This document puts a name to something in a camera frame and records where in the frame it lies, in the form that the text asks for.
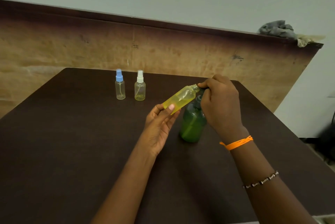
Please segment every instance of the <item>person's right arm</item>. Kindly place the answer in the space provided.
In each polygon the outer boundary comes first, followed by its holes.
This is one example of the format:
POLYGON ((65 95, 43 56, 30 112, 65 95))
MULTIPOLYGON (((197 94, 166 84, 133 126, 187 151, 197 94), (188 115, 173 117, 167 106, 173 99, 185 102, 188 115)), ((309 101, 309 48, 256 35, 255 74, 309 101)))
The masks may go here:
MULTIPOLYGON (((249 132, 241 121, 239 93, 232 82, 216 74, 198 86, 209 87, 203 94, 201 107, 224 144, 248 137, 249 132)), ((275 172, 254 141, 230 152, 244 185, 264 180, 275 172)), ((263 185, 248 188, 246 192, 260 223, 316 223, 279 176, 263 185)))

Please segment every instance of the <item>hand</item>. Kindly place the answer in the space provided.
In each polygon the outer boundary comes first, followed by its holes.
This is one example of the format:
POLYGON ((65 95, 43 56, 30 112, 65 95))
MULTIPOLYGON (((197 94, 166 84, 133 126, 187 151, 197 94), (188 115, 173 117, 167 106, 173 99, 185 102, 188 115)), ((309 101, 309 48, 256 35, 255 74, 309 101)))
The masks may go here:
POLYGON ((180 110, 178 110, 171 115, 173 110, 173 104, 166 109, 164 109, 162 104, 157 104, 145 119, 144 130, 138 142, 155 157, 163 149, 170 129, 180 114, 180 110))
POLYGON ((249 136, 242 125, 239 92, 226 76, 220 74, 198 84, 205 90, 201 108, 208 123, 227 145, 249 136))

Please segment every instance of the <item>orange wristband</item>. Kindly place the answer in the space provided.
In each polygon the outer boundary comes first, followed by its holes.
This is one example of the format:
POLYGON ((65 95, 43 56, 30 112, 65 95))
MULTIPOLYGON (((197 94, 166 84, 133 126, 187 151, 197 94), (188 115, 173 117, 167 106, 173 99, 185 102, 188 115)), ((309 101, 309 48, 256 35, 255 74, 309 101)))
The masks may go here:
POLYGON ((234 143, 231 143, 229 145, 225 145, 224 142, 220 142, 220 145, 223 145, 225 146, 228 150, 233 150, 235 149, 236 147, 239 147, 241 145, 244 145, 245 143, 248 143, 249 141, 253 140, 251 136, 247 137, 247 138, 244 138, 244 139, 241 139, 239 141, 236 141, 234 143))

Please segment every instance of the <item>gray cloth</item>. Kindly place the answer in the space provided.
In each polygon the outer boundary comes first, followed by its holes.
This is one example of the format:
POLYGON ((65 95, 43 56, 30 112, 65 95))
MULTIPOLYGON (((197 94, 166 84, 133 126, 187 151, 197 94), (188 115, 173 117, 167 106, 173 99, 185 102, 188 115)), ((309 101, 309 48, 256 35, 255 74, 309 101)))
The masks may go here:
POLYGON ((285 20, 266 23, 261 28, 259 28, 258 33, 263 35, 297 39, 297 35, 294 33, 292 26, 290 24, 285 24, 285 20))

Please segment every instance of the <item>bracelet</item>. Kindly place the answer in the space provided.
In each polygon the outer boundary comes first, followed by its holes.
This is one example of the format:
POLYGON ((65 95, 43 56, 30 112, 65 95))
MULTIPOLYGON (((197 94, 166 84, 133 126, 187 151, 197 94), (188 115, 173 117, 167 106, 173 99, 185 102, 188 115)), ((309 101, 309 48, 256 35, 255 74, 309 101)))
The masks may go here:
POLYGON ((231 144, 228 144, 228 145, 225 145, 223 142, 220 142, 220 145, 223 145, 225 146, 228 150, 233 150, 235 149, 236 147, 239 147, 241 145, 244 145, 245 143, 248 143, 249 141, 253 140, 253 138, 251 136, 247 137, 247 138, 244 138, 244 139, 241 139, 239 141, 236 141, 234 143, 231 143, 231 144))
POLYGON ((265 178, 263 181, 258 181, 257 183, 252 183, 250 185, 243 185, 242 188, 249 189, 250 187, 255 187, 257 185, 263 185, 266 181, 270 181, 272 178, 275 178, 279 174, 278 171, 274 172, 271 176, 265 178))

